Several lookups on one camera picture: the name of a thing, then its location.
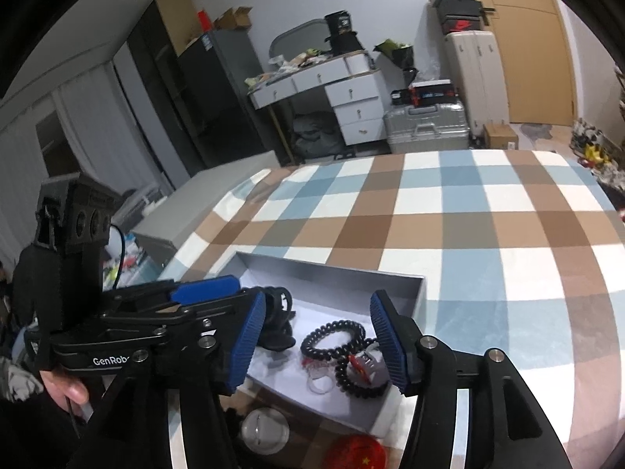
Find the plaid tablecloth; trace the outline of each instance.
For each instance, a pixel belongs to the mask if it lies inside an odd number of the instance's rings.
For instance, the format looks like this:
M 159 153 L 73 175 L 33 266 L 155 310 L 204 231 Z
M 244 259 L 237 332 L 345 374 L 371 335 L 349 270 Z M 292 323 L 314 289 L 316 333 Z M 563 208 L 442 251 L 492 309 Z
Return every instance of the plaid tablecloth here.
M 236 250 L 425 275 L 422 331 L 452 349 L 504 349 L 573 467 L 585 469 L 599 467 L 625 430 L 624 236 L 590 173 L 554 153 L 378 156 L 258 173 L 218 203 L 163 276 L 202 279 Z M 293 467 L 319 467 L 345 433 L 266 390 L 246 387 L 227 403 L 285 412 L 300 445 L 280 462 Z M 383 440 L 389 467 L 414 404 L 404 400 Z M 467 417 L 461 393 L 453 467 L 463 463 Z

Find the human hand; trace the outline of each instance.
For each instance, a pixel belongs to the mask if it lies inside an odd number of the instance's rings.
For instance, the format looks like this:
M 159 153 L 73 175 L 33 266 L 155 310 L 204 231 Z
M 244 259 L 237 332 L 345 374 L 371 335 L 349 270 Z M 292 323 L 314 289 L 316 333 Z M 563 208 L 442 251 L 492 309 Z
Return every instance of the human hand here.
M 80 379 L 68 376 L 60 370 L 42 370 L 41 380 L 58 407 L 68 410 L 67 397 L 71 401 L 74 414 L 82 416 L 80 406 L 89 401 L 89 391 Z

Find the silver screw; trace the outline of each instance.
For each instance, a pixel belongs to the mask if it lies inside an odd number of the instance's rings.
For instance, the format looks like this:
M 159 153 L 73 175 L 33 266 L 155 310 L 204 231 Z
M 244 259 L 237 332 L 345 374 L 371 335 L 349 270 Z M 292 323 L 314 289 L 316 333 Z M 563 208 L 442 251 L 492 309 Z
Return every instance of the silver screw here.
M 505 360 L 505 354 L 499 349 L 491 349 L 488 351 L 488 357 L 493 360 L 493 362 L 497 363 L 501 363 Z
M 421 338 L 421 345 L 426 349 L 434 349 L 438 345 L 438 340 L 427 335 Z
M 200 340 L 198 340 L 198 346 L 202 347 L 202 349 L 210 349 L 216 343 L 217 341 L 215 340 L 215 337 L 211 337 L 210 335 L 201 337 Z
M 133 352 L 132 360 L 135 363 L 141 363 L 148 359 L 148 352 L 145 349 L 139 349 L 138 351 Z

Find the blue gripper pad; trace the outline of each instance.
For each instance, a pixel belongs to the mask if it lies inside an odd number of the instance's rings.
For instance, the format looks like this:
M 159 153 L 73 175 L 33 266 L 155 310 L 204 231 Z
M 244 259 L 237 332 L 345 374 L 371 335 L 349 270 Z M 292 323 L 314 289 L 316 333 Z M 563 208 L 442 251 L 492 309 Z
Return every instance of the blue gripper pad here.
M 384 364 L 389 371 L 391 382 L 399 388 L 401 393 L 404 393 L 408 387 L 405 352 L 382 300 L 377 295 L 378 292 L 371 296 L 371 322 L 376 331 L 377 342 L 380 344 L 380 351 L 384 356 Z
M 226 381 L 226 387 L 231 393 L 243 384 L 248 374 L 249 363 L 254 355 L 254 348 L 261 334 L 261 328 L 265 322 L 265 295 L 256 294 L 248 312 L 248 317 L 243 322 L 239 336 L 230 351 L 230 373 Z
M 188 284 L 181 284 L 176 291 L 170 294 L 171 301 L 182 305 L 193 305 L 212 299 L 232 296 L 241 289 L 239 279 L 233 275 L 200 280 Z

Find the floor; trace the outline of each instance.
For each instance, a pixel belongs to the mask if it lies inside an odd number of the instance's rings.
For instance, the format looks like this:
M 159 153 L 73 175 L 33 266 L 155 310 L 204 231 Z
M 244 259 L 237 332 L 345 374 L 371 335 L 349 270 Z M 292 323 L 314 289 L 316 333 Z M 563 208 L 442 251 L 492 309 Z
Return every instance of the floor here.
M 563 157 L 576 159 L 569 147 L 571 127 L 536 123 L 512 123 L 510 126 L 519 136 L 520 150 L 555 151 Z

